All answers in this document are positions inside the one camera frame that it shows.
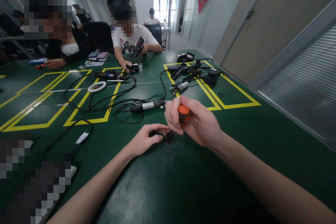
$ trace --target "white label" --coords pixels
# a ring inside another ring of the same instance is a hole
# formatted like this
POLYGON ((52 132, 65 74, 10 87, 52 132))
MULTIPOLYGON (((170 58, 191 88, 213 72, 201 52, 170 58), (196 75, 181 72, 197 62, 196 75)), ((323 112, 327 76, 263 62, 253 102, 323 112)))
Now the white label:
POLYGON ((87 132, 84 132, 79 138, 78 140, 76 141, 75 144, 80 144, 87 136, 89 135, 89 133, 87 132))

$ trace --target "electric cable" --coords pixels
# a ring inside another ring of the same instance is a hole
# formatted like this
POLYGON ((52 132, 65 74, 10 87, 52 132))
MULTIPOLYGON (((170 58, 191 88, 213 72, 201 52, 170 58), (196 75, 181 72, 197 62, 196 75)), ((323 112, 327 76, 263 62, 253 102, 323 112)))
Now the electric cable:
POLYGON ((90 129, 90 132, 88 133, 88 135, 85 137, 85 139, 82 142, 80 142, 79 144, 76 144, 75 147, 71 150, 70 154, 71 154, 71 158, 73 158, 75 156, 75 154, 77 153, 77 151, 82 146, 82 144, 89 138, 89 136, 91 135, 91 133, 93 131, 93 124, 90 123, 88 120, 81 119, 81 120, 78 120, 78 121, 74 122, 73 124, 71 124, 69 126, 69 128, 67 128, 60 136, 58 136, 51 144, 49 144, 49 146, 44 150, 43 153, 46 153, 52 146, 54 146, 55 143, 57 143, 66 133, 68 133, 73 126, 75 126, 80 121, 84 121, 87 124, 89 124, 91 126, 91 129, 90 129))

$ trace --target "white tape roll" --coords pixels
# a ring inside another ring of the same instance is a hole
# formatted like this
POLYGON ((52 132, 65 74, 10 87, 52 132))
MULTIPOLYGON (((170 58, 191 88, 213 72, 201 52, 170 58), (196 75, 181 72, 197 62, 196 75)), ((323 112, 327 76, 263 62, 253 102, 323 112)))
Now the white tape roll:
POLYGON ((94 92, 98 92, 100 90, 102 90, 104 87, 106 87, 106 82, 97 82, 97 83, 93 83, 91 86, 89 86, 87 88, 87 90, 90 92, 90 93, 94 93, 94 92), (97 89, 92 89, 94 86, 97 86, 97 85, 100 85, 102 84, 99 88, 97 89))

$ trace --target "black chair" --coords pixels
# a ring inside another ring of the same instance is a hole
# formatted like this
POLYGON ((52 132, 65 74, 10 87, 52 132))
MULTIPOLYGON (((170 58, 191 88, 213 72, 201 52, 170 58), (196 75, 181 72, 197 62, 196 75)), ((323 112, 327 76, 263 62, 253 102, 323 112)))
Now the black chair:
POLYGON ((162 45, 162 31, 161 26, 159 24, 153 24, 153 25, 145 25, 145 27, 151 32, 153 37, 158 41, 158 43, 162 46, 163 49, 165 49, 165 46, 162 45))
POLYGON ((111 28, 106 22, 91 22, 82 25, 89 39, 95 44, 96 49, 114 54, 111 28))

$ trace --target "black hair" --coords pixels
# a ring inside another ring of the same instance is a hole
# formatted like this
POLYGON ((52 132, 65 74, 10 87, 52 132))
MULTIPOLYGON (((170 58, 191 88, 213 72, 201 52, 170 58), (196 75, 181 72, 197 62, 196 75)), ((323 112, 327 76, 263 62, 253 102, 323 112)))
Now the black hair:
POLYGON ((34 14, 36 19, 53 18, 54 13, 59 14, 59 18, 69 18, 66 14, 66 6, 62 3, 63 0, 28 0, 28 10, 34 14))
POLYGON ((107 0, 112 17, 117 21, 128 20, 132 17, 130 0, 107 0))

